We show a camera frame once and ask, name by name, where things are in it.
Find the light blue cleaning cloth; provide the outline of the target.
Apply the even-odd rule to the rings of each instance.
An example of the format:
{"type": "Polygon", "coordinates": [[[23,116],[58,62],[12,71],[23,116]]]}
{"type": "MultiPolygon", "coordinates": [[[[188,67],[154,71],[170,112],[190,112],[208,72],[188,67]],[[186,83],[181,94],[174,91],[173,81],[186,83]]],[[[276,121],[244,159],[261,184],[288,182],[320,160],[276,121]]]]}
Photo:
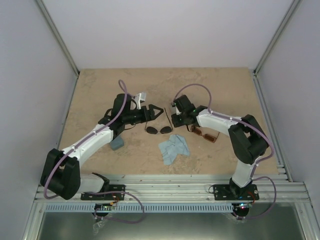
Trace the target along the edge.
{"type": "Polygon", "coordinates": [[[190,156],[190,150],[185,137],[174,134],[169,140],[158,144],[165,166],[171,165],[178,155],[190,156]]]}

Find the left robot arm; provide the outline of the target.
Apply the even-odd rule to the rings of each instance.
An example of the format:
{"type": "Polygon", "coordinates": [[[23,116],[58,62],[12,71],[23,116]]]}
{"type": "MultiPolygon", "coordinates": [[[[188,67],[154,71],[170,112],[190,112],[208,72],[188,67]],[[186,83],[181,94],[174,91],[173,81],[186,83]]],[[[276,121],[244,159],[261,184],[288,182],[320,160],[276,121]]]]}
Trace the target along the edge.
{"type": "Polygon", "coordinates": [[[99,200],[107,198],[112,190],[109,179],[98,173],[81,174],[81,167],[100,148],[125,131],[127,125],[153,121],[164,112],[163,108],[153,104],[142,106],[142,102],[144,99],[138,96],[118,94],[113,107],[87,135],[62,150],[50,150],[40,178],[44,191],[51,191],[65,200],[77,193],[94,195],[99,200]]]}

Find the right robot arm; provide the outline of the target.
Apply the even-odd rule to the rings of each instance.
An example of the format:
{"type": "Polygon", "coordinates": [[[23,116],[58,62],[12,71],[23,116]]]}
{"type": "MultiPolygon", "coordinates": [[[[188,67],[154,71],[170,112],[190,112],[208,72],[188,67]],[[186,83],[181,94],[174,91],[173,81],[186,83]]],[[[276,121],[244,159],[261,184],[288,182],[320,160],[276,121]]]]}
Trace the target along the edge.
{"type": "Polygon", "coordinates": [[[231,141],[237,158],[236,169],[228,184],[213,186],[214,199],[248,200],[257,189],[252,182],[258,160],[270,146],[255,117],[249,114],[243,118],[233,117],[203,105],[195,107],[185,94],[175,99],[171,106],[175,111],[171,115],[174,127],[209,128],[228,136],[231,141]]]}

